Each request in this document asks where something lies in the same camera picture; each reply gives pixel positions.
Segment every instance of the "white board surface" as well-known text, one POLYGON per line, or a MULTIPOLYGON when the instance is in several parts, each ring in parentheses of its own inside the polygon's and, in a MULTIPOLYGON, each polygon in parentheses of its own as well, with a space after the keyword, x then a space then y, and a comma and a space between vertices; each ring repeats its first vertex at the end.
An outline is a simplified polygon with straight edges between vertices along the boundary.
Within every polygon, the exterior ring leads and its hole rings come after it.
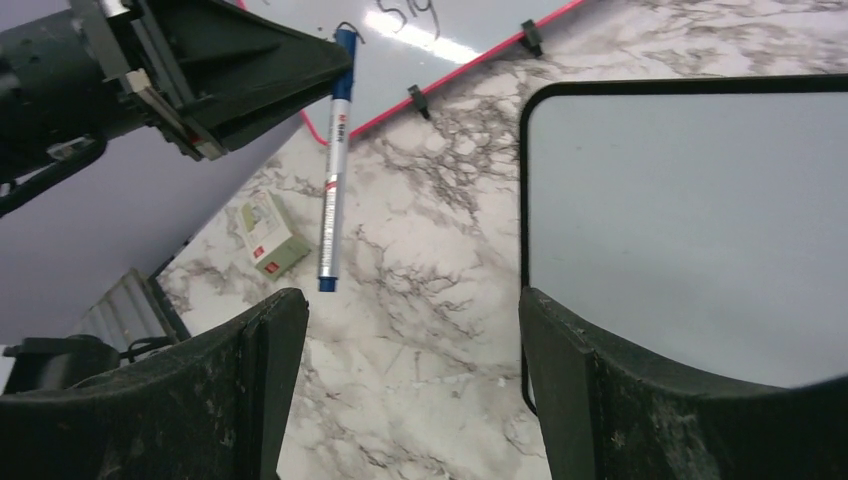
POLYGON ((675 361, 848 372, 848 94, 555 96, 529 124, 530 285, 675 361))
MULTIPOLYGON (((342 22, 365 44, 355 60, 352 136, 409 103, 408 88, 427 92, 464 67, 521 38, 521 24, 542 26, 583 0, 244 0, 247 11, 332 41, 342 22)), ((304 119, 326 144, 330 100, 304 119)))

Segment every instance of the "white tabletop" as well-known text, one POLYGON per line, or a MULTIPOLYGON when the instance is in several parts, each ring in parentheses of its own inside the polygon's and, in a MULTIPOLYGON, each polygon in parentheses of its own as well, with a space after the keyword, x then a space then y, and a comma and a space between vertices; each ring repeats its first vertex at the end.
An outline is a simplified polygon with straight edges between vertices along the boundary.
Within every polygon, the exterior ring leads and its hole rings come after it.
POLYGON ((160 277, 197 333, 273 291, 310 300, 283 442, 284 478, 550 478, 519 388, 517 119, 558 80, 837 70, 848 7, 604 2, 551 25, 543 59, 516 49, 355 142, 340 291, 319 295, 314 256, 276 283, 253 270, 234 206, 282 194, 318 239, 324 151, 299 132, 160 277))

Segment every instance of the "table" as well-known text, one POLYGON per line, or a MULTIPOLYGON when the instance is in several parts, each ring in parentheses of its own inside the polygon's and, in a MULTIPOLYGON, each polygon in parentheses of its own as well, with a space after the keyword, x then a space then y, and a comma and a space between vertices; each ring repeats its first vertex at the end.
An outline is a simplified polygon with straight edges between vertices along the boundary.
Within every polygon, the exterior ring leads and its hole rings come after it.
POLYGON ((284 286, 310 299, 284 478, 550 478, 519 388, 521 105, 562 80, 844 70, 848 13, 831 9, 600 2, 543 31, 545 58, 507 52, 440 90, 431 122, 404 113, 355 142, 339 293, 318 295, 314 256, 266 282, 235 235, 235 205, 267 186, 317 243, 325 159, 305 130, 159 281, 195 333, 284 286))

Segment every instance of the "marker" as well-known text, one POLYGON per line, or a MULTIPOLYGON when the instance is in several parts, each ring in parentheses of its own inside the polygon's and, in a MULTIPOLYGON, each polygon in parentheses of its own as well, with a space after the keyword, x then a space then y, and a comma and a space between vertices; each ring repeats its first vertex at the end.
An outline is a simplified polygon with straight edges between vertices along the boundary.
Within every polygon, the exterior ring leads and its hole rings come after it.
MULTIPOLYGON (((336 43, 356 55, 356 33, 336 30, 336 43)), ((324 217, 321 221, 321 255, 318 260, 318 291, 335 292, 339 279, 339 251, 342 240, 345 169, 350 138, 348 119, 353 92, 353 67, 336 81, 330 111, 330 135, 327 136, 327 183, 324 184, 324 217)))

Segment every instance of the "black clip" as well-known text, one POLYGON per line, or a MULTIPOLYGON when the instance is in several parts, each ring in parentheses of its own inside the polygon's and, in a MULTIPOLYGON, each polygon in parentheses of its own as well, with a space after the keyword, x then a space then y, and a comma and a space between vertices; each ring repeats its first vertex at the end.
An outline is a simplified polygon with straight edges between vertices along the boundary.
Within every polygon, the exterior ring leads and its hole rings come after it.
POLYGON ((427 97, 421 93, 421 89, 418 88, 418 85, 413 85, 406 90, 409 92, 409 96, 412 97, 412 105, 415 106, 415 109, 418 110, 425 120, 430 120, 430 110, 427 105, 427 97))
POLYGON ((521 39, 521 45, 530 50, 534 57, 542 56, 542 35, 539 33, 536 22, 527 20, 521 24, 521 29, 524 30, 524 38, 521 39))

